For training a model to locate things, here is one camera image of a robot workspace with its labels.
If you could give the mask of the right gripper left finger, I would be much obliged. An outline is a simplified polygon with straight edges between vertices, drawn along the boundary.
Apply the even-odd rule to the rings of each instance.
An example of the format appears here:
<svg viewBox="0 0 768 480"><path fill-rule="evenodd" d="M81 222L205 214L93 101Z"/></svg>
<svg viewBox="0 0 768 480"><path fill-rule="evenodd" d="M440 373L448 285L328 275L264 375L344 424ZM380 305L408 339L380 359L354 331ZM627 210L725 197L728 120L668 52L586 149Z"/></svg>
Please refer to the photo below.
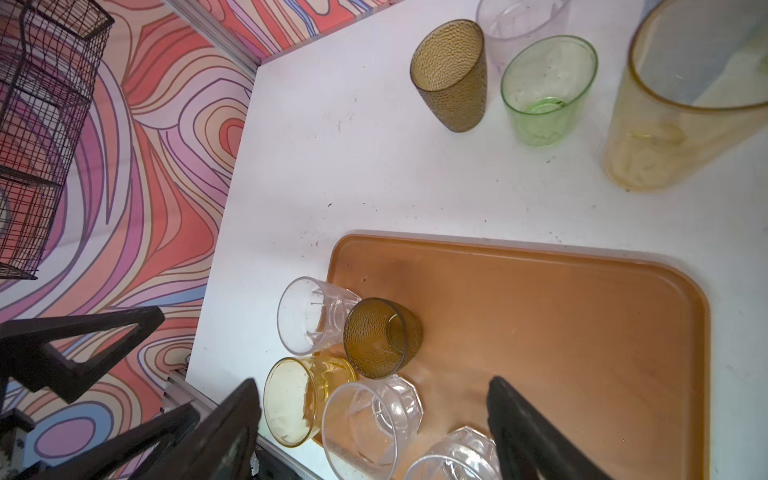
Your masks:
<svg viewBox="0 0 768 480"><path fill-rule="evenodd" d="M163 405L190 403L196 427L139 479L251 479L262 410L254 379L244 380L221 403L179 377L168 379Z"/></svg>

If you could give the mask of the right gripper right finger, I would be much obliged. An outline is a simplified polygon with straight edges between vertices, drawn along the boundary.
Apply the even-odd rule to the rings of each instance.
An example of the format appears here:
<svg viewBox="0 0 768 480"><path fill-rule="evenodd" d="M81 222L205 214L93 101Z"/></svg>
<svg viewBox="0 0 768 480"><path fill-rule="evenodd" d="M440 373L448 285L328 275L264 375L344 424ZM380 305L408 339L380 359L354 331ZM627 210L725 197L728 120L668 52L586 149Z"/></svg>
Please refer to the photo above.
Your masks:
<svg viewBox="0 0 768 480"><path fill-rule="evenodd" d="M486 405L503 479L608 477L502 377L491 379Z"/></svg>

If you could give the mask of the yellow short plastic glass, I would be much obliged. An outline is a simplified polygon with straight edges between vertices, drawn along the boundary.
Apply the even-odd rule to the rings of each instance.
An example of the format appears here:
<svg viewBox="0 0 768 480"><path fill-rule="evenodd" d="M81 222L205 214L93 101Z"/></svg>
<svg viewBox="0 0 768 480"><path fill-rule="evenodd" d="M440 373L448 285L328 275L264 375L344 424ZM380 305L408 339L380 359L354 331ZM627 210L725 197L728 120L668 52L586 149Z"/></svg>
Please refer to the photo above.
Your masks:
<svg viewBox="0 0 768 480"><path fill-rule="evenodd" d="M263 413L272 437L297 447L321 430L328 399L358 375L344 358L328 355L286 357L270 370L264 387Z"/></svg>

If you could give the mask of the brown plastic tray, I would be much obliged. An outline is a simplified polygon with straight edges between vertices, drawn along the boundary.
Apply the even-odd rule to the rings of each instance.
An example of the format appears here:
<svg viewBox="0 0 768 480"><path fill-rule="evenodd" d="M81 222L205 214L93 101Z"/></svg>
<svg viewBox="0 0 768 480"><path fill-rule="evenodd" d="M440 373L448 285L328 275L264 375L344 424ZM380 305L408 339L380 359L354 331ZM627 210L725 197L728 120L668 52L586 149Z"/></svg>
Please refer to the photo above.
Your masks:
<svg viewBox="0 0 768 480"><path fill-rule="evenodd" d="M496 376L615 479L709 477L710 308L679 270L632 256L350 234L327 277L423 324L402 376L424 417L397 478L448 432L487 430Z"/></svg>

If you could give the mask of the clear faceted glass front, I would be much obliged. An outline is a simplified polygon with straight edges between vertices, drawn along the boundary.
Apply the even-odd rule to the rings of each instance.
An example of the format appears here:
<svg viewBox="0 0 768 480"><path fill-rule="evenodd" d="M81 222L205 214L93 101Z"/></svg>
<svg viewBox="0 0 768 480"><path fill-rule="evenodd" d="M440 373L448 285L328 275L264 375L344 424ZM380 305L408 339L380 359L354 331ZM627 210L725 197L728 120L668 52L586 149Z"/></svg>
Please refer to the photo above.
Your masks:
<svg viewBox="0 0 768 480"><path fill-rule="evenodd" d="M322 418L322 444L340 479L392 479L420 430L416 387L392 375L336 389Z"/></svg>

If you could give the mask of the clear faceted glass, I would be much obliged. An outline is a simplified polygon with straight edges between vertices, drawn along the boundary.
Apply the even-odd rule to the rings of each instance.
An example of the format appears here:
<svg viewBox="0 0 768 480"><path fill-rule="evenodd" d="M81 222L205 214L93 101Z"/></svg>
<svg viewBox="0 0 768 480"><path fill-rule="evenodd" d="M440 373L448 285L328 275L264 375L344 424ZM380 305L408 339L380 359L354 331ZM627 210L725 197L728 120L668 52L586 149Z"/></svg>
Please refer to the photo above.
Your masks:
<svg viewBox="0 0 768 480"><path fill-rule="evenodd" d="M283 346L305 356L341 343L346 319L361 300L356 293L326 281L308 276L293 280L277 309Z"/></svg>
<svg viewBox="0 0 768 480"><path fill-rule="evenodd" d="M416 387L392 375L336 389L322 418L322 444L340 479L392 479L420 430Z"/></svg>

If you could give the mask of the brown short glass front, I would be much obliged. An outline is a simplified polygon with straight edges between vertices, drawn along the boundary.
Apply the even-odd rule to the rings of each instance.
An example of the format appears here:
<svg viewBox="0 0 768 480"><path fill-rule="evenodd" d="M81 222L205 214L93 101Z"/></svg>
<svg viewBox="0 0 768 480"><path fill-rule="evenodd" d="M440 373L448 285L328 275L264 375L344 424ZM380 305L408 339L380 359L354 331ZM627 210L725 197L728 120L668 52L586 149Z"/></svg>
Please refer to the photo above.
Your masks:
<svg viewBox="0 0 768 480"><path fill-rule="evenodd" d="M411 310L382 298L366 298L347 315L343 347L357 373L382 379L399 372L419 351L421 320Z"/></svg>

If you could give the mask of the green short glass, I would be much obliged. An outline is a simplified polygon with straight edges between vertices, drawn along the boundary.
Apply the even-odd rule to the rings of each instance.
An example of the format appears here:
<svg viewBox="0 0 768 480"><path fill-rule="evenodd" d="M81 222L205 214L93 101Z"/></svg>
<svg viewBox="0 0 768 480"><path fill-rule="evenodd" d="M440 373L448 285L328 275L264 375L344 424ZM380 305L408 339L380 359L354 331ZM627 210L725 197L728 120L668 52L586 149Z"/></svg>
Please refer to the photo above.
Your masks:
<svg viewBox="0 0 768 480"><path fill-rule="evenodd" d="M517 138L532 147L561 142L575 128L598 69L596 49L578 36L550 36L522 50L500 85Z"/></svg>

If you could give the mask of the brown tall glass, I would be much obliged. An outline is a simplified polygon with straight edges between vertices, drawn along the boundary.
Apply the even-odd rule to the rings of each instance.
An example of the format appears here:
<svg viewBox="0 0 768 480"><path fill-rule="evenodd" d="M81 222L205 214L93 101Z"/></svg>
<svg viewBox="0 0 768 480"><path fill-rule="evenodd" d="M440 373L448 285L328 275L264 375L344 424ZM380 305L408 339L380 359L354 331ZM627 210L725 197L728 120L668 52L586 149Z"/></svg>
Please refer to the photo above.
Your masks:
<svg viewBox="0 0 768 480"><path fill-rule="evenodd" d="M466 132L483 118L487 61L484 34L476 22L456 19L432 30L416 48L409 73L421 98L447 129Z"/></svg>

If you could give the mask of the yellow tall glass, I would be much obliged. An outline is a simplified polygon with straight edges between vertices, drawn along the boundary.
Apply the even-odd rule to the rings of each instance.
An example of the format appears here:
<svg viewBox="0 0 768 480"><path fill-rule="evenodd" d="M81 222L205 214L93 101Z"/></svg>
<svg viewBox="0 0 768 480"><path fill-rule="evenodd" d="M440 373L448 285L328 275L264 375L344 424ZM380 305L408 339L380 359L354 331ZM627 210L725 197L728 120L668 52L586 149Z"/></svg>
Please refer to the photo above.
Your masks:
<svg viewBox="0 0 768 480"><path fill-rule="evenodd" d="M661 190L766 125L766 2L661 1L630 42L603 168Z"/></svg>

